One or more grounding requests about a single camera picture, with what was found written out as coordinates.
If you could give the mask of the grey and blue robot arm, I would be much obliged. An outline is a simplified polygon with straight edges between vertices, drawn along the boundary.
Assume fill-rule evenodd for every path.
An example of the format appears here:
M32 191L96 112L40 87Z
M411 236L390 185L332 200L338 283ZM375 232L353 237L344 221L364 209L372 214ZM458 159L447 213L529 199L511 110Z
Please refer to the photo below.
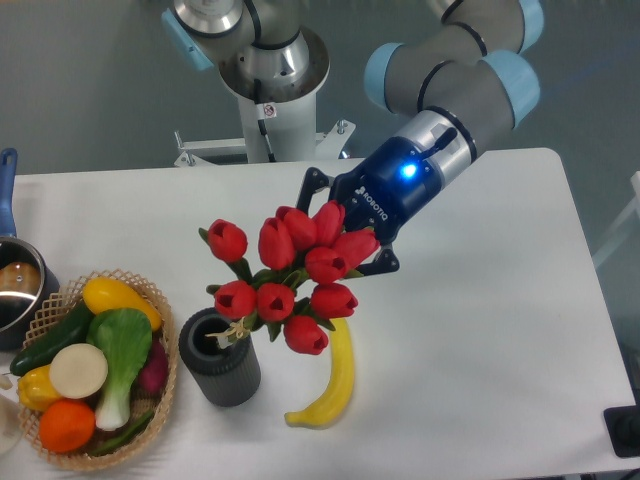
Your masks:
M377 256L356 275L394 272L400 228L516 128L540 97L523 52L544 27L536 1L436 1L441 30L416 45L388 43L369 58L368 98L408 122L353 170L305 174L297 205L327 191L346 209L346 227L370 227ZM330 68L322 39L304 27L296 1L174 1L162 22L195 69L216 68L236 97L252 163L313 161L339 152L319 139L316 95Z

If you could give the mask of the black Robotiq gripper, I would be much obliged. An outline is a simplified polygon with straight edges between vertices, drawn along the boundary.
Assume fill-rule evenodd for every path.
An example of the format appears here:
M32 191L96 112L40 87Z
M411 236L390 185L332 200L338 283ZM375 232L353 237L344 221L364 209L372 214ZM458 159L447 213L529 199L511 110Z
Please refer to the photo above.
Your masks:
M362 276L397 272L400 262L390 243L402 226L442 190L443 180L434 157L444 146L445 142L438 140L421 151L410 140L396 136L353 170L337 177L310 167L304 174L296 208L308 214L313 198L325 193L326 200L345 207L346 230L370 226L384 245L371 262L356 270Z

